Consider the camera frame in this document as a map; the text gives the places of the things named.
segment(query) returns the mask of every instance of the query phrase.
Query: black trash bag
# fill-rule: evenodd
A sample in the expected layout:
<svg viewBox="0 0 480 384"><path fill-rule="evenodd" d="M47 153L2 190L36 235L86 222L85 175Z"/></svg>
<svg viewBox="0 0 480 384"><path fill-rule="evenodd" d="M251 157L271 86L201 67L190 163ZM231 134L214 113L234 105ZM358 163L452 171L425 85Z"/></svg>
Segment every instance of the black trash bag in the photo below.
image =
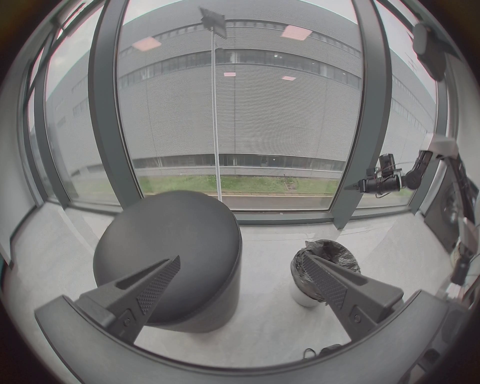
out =
<svg viewBox="0 0 480 384"><path fill-rule="evenodd" d="M290 270L292 272L293 281L295 281L297 287L305 295L311 297L312 299L318 300L319 302L324 302L325 299L322 297L318 289L315 287L315 284L302 268L303 258L306 255L313 256L313 258L317 259L322 258L341 265L342 267L348 268L354 272L360 273L360 267L357 263L357 260L343 245L337 243L336 241L325 239L306 241L305 248L299 250L293 258L292 263L290 264Z"/></svg>

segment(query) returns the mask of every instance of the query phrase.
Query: light pole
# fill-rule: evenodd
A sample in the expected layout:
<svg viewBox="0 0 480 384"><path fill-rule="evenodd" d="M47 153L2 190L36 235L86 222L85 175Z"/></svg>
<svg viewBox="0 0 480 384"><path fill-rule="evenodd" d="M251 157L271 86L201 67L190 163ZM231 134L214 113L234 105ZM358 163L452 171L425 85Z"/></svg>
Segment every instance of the light pole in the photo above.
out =
<svg viewBox="0 0 480 384"><path fill-rule="evenodd" d="M222 201L222 184L220 182L220 161L218 155L218 130L216 126L216 90L215 90L215 34L227 38L225 16L199 7L202 13L202 23L206 29L212 31L212 113L213 113L213 142L215 151L216 193Z"/></svg>

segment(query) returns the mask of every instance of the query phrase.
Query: leather seat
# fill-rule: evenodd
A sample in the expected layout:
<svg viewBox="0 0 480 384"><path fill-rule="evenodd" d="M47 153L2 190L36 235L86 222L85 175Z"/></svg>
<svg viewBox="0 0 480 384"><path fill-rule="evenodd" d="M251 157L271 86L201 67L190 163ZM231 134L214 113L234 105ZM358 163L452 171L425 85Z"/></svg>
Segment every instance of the leather seat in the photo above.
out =
<svg viewBox="0 0 480 384"><path fill-rule="evenodd" d="M100 286L179 255L181 269L148 325L208 332L237 307L241 249L239 226L226 205L203 193L172 191L117 215L95 249L93 270Z"/></svg>

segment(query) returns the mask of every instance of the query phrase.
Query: white floor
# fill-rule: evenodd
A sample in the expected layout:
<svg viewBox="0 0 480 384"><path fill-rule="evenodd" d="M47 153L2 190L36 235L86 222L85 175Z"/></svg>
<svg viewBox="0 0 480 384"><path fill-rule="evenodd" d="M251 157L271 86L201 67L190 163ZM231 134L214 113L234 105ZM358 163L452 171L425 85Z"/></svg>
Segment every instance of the white floor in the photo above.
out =
<svg viewBox="0 0 480 384"><path fill-rule="evenodd" d="M77 383L43 337L34 309L64 294L75 300L96 287L93 252L112 217L47 203L27 220L13 243L3 300L34 350L66 382ZM290 262L305 240L332 239L357 258L361 273L435 294L451 273L449 255L417 217L403 214L333 224L242 227L240 301L231 321L208 334L145 327L136 345L174 359L223 367L254 367L302 358L349 338L329 307L308 309L290 297Z"/></svg>

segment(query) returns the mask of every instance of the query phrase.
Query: building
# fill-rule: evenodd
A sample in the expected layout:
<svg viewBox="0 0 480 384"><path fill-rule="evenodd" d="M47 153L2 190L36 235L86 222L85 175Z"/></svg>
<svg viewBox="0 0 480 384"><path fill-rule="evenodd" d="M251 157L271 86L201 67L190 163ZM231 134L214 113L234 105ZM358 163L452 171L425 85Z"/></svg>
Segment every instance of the building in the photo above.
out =
<svg viewBox="0 0 480 384"><path fill-rule="evenodd" d="M120 120L138 176L214 174L211 33L197 1L158 8L122 26ZM358 25L303 1L205 0L225 15L217 38L216 97L222 174L339 179L362 97ZM312 32L282 36L289 25ZM133 45L153 37L161 46ZM384 152L413 161L432 132L435 101L393 51ZM65 178L105 175L91 128L88 53L47 99L52 151Z"/></svg>

